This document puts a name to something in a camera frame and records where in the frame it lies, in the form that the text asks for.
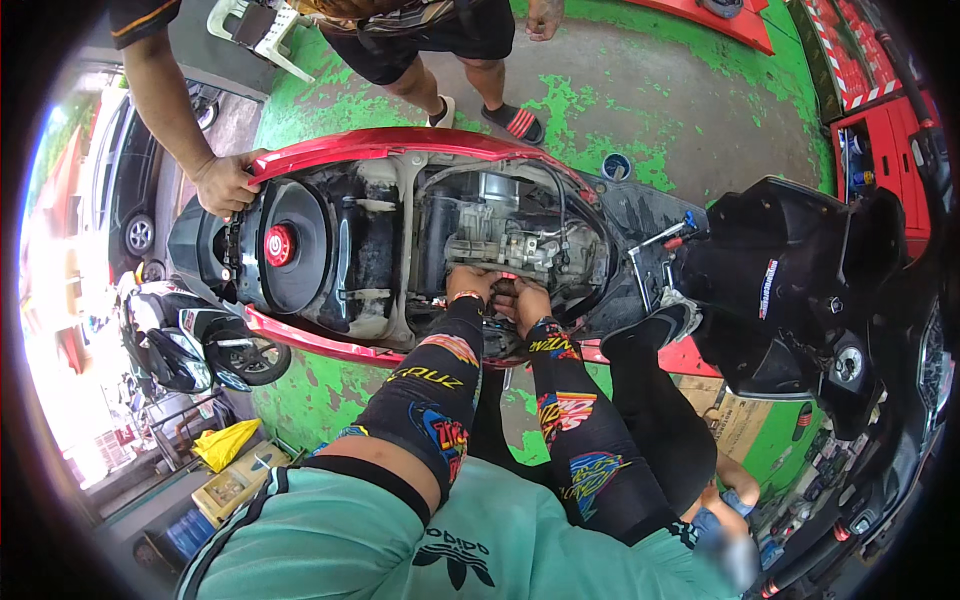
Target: concrete floor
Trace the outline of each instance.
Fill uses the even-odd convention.
[[[512,0],[525,16],[526,2]],[[828,142],[819,134],[816,99],[796,30],[785,6],[763,12],[776,55],[693,23],[615,0],[567,0],[555,38],[530,42],[518,20],[507,58],[506,100],[546,125],[544,149],[597,173],[611,151],[634,162],[636,179],[703,204],[781,175],[833,192]],[[296,64],[317,81],[278,72],[254,147],[268,149],[349,129],[420,125],[416,108],[360,79],[315,30],[298,31]],[[455,97],[459,129],[492,133],[481,100],[451,56],[424,54],[440,90]],[[610,392],[606,368],[588,365]],[[330,441],[367,405],[386,372],[295,351],[277,383],[253,393],[264,425],[292,445]],[[523,368],[502,399],[508,443],[521,462],[547,458],[536,421],[532,377]],[[790,445],[797,407],[774,406],[744,460],[757,478],[785,483],[793,469],[770,466]],[[803,456],[802,448],[793,448]]]

